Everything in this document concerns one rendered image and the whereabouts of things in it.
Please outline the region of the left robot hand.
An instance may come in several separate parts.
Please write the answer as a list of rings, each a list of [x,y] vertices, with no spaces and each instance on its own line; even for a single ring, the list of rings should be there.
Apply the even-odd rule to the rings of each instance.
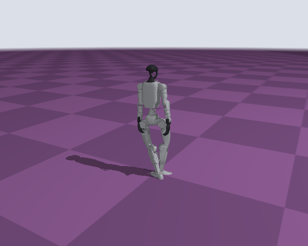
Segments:
[[[140,127],[140,123],[139,123],[139,122],[141,122],[140,117],[138,117],[137,122],[138,122],[138,130],[139,130],[141,133],[144,133],[144,132],[142,131],[141,127]]]

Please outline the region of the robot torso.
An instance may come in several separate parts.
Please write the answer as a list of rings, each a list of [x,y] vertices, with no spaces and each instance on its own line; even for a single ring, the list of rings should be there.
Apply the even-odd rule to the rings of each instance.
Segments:
[[[154,80],[155,81],[155,80]],[[157,119],[159,118],[156,114],[156,109],[158,108],[161,101],[161,90],[158,88],[158,81],[152,83],[142,83],[142,102],[145,108],[150,108],[148,115],[146,115],[146,124],[148,126],[158,125]]]

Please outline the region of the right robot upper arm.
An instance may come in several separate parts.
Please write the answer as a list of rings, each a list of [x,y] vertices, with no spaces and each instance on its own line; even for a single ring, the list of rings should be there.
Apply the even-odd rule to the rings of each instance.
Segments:
[[[161,90],[162,106],[166,107],[167,102],[167,85],[158,83],[158,88]]]

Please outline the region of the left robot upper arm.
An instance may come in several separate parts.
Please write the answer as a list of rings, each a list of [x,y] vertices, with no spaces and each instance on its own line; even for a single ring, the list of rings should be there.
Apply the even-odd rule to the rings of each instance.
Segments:
[[[142,83],[139,83],[137,85],[137,89],[138,89],[138,105],[139,106],[143,106],[143,102],[142,102]]]

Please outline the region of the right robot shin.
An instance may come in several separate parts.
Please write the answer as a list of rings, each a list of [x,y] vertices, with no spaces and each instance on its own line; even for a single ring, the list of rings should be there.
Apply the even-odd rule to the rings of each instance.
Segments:
[[[165,146],[160,146],[159,151],[159,162],[160,162],[160,171],[163,172],[163,168],[167,159],[168,148],[166,150]]]

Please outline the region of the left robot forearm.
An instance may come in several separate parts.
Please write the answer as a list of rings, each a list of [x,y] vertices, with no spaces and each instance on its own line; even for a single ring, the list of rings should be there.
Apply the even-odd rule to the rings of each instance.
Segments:
[[[137,116],[137,119],[138,119],[138,117],[140,117],[140,120],[142,120],[143,119],[142,116],[143,116],[143,107],[138,105],[138,116]]]

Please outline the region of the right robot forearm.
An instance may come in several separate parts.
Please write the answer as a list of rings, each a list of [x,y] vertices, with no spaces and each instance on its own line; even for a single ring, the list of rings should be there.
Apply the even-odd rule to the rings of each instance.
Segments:
[[[171,118],[170,118],[170,102],[169,101],[166,102],[166,107],[164,108],[164,112],[165,112],[165,121],[168,118],[169,122],[171,122]]]

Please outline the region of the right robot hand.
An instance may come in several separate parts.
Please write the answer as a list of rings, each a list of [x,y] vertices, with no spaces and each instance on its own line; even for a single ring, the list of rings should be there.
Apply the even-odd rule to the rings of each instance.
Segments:
[[[166,126],[166,132],[163,134],[164,136],[166,136],[167,134],[169,134],[169,130],[170,130],[170,122],[169,122],[169,119],[167,118],[166,119],[166,124],[167,124],[167,126]]]

